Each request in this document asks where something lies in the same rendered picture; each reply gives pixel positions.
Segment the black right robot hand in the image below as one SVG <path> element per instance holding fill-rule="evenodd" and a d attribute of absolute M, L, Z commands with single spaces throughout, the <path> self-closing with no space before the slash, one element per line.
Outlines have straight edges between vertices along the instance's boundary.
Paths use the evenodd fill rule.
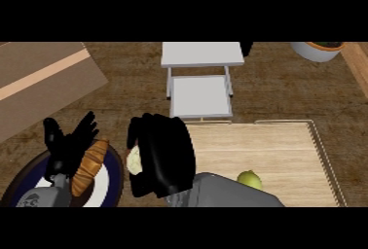
<path fill-rule="evenodd" d="M 189 132 L 179 117 L 145 113 L 133 117 L 127 148 L 137 147 L 142 171 L 133 175 L 134 197 L 153 193 L 158 198 L 192 188 L 195 153 Z"/>

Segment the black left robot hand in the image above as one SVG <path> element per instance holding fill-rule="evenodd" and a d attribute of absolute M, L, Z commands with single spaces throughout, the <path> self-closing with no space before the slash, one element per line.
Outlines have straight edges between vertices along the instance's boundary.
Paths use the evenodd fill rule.
<path fill-rule="evenodd" d="M 99 132 L 96 129 L 94 114 L 87 112 L 78 122 L 72 133 L 65 134 L 53 118 L 43 120 L 44 127 L 44 145 L 50 153 L 46 165 L 44 180 L 50 183 L 59 174 L 72 178 L 77 171 L 84 152 L 87 151 L 94 136 Z"/>

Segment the cream cupcake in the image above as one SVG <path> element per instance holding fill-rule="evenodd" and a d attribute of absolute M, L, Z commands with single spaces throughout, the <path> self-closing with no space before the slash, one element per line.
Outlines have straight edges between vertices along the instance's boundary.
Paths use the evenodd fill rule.
<path fill-rule="evenodd" d="M 127 155 L 127 169 L 131 175 L 137 175 L 142 172 L 139 147 L 133 146 Z"/>

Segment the pale wooden tray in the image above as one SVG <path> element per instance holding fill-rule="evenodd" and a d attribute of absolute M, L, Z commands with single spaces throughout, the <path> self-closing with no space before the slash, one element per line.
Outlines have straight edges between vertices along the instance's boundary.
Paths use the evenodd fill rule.
<path fill-rule="evenodd" d="M 310 120 L 189 124 L 196 170 L 235 179 L 245 170 L 286 206 L 346 207 L 337 175 Z"/>

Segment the brown croissant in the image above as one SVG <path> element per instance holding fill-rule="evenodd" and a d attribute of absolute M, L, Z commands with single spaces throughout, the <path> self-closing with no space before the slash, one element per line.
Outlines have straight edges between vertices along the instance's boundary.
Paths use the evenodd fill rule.
<path fill-rule="evenodd" d="M 100 170 L 109 141 L 97 140 L 84 152 L 78 171 L 72 178 L 72 196 L 81 196 Z"/>

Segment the blue and white plate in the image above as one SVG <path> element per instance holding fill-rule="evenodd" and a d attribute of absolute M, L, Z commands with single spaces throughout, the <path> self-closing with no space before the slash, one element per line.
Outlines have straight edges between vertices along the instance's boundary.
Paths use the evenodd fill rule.
<path fill-rule="evenodd" d="M 38 187 L 51 187 L 53 183 L 44 180 L 46 165 L 50 153 L 44 151 L 26 164 L 17 173 L 1 197 L 1 207 L 17 207 L 16 204 L 28 190 Z M 115 207 L 119 202 L 124 186 L 124 166 L 119 155 L 112 146 L 108 146 L 100 170 L 81 196 L 72 196 L 68 207 Z"/>

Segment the green pear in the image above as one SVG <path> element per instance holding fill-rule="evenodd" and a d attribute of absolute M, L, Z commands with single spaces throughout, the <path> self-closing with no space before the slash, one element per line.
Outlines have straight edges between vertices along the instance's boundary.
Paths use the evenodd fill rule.
<path fill-rule="evenodd" d="M 236 177 L 236 181 L 257 190 L 263 189 L 260 177 L 251 170 L 242 171 Z"/>

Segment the brown cardboard box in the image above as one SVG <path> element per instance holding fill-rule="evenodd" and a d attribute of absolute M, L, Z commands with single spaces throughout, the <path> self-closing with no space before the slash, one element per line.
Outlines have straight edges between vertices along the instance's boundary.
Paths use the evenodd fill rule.
<path fill-rule="evenodd" d="M 82 42 L 0 42 L 0 143 L 106 83 Z"/>

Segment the black object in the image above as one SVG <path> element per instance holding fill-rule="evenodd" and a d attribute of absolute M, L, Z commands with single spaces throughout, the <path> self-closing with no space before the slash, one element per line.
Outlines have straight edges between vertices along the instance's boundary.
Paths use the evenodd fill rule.
<path fill-rule="evenodd" d="M 248 56 L 250 50 L 251 50 L 251 47 L 252 47 L 252 43 L 251 42 L 241 42 L 239 47 L 241 47 L 242 56 Z"/>

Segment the white plant pot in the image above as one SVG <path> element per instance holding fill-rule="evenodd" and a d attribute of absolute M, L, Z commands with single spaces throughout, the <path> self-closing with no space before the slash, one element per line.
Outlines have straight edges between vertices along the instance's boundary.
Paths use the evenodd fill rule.
<path fill-rule="evenodd" d="M 326 62 L 334 59 L 344 48 L 344 44 L 338 47 L 323 47 L 313 42 L 291 42 L 289 46 L 294 52 L 313 62 Z"/>

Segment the pale wooden board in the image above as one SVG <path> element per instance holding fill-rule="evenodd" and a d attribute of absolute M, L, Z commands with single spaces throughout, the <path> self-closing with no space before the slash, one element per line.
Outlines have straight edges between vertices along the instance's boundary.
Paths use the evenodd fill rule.
<path fill-rule="evenodd" d="M 368 42 L 346 42 L 341 56 L 368 97 Z"/>

